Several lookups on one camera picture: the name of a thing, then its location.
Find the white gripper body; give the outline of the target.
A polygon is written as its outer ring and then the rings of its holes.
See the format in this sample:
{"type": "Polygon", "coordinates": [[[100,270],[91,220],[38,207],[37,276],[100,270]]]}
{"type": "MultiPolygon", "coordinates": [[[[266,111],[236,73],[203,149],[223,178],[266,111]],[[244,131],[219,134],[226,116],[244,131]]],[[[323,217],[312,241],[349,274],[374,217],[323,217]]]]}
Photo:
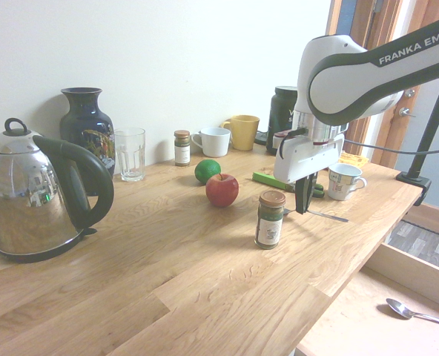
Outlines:
{"type": "Polygon", "coordinates": [[[274,177],[281,182],[292,184],[337,163],[344,140],[343,133],[325,145],[315,145],[303,135],[286,139],[283,150],[277,149],[274,177]]]}

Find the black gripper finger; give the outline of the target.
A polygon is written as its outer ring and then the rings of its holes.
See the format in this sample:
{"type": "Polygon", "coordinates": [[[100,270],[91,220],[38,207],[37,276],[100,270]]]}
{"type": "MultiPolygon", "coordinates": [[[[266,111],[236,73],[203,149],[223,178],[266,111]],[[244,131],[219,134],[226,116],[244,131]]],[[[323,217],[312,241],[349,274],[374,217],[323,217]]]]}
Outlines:
{"type": "Polygon", "coordinates": [[[315,174],[310,174],[305,178],[304,183],[304,211],[307,212],[310,205],[311,198],[313,197],[315,187],[315,174]]]}
{"type": "Polygon", "coordinates": [[[302,178],[295,182],[295,211],[299,214],[306,212],[304,204],[304,188],[306,185],[306,179],[302,178]]]}

